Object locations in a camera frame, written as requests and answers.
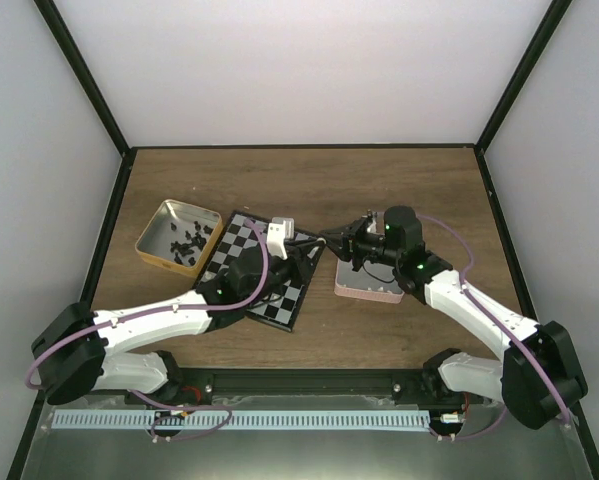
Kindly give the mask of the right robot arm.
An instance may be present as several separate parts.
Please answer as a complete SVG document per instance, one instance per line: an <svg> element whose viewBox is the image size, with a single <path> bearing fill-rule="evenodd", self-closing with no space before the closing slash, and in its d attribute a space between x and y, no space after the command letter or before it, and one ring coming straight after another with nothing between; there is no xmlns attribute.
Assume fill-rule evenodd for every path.
<svg viewBox="0 0 599 480"><path fill-rule="evenodd" d="M423 378L426 396L437 403L457 392L489 398L533 430L553 419L570 424L571 408L587 395L588 385L567 329L518 314L471 285L465 270L426 247L422 219L412 208L390 207L383 221L382 232L367 214L320 235L355 271L368 262L390 267L404 293L456 321L495 356L436 356Z"/></svg>

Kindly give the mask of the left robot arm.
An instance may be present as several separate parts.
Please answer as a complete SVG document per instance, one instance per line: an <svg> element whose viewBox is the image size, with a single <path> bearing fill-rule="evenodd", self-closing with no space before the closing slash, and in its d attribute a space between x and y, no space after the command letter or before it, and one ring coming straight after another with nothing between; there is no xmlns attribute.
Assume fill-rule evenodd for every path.
<svg viewBox="0 0 599 480"><path fill-rule="evenodd" d="M227 328L269 300L280 287L312 270L323 239L289 241L284 257L263 241L242 251L214 278L177 297L126 310L93 311L85 302L66 307L33 342L33 364L25 377L51 405L94 391L127 390L156 403L175 402L184 376L174 356L137 348L173 337Z"/></svg>

